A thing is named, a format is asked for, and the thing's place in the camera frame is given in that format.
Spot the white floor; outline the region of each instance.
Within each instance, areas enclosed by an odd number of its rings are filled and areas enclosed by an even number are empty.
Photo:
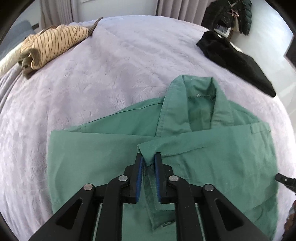
[[[252,56],[283,102],[296,133],[296,69],[285,59],[293,34],[265,0],[252,0],[250,34],[234,34],[231,42]]]

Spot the green shirt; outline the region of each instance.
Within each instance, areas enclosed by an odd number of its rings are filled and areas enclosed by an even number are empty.
[[[108,183],[145,160],[138,204],[125,204],[123,239],[176,240],[173,204],[159,204],[153,156],[189,183],[213,184],[270,239],[277,224],[276,157],[270,127],[227,100],[213,78],[179,76],[164,98],[53,131],[49,193],[56,212],[84,184]]]

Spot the plush bedspread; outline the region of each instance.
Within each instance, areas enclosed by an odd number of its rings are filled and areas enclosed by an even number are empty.
[[[263,94],[205,58],[195,45],[204,31],[165,17],[106,18],[92,37],[30,79],[21,75],[18,65],[0,79],[0,211],[20,241],[27,241],[52,215],[46,176],[51,131],[164,96],[180,74],[213,76],[230,100],[267,121],[279,171],[296,176],[292,125],[279,98]],[[294,198],[280,185],[275,240],[283,233]]]

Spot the beige curtain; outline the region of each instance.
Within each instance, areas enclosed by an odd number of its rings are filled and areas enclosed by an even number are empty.
[[[206,8],[215,0],[158,0],[157,15],[200,25]]]
[[[78,22],[77,0],[40,0],[41,28]]]

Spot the folded striped clothing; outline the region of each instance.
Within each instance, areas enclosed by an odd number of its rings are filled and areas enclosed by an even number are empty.
[[[91,36],[99,18],[91,28],[76,25],[51,26],[37,34],[29,35],[22,43],[19,64],[26,78],[46,63]]]

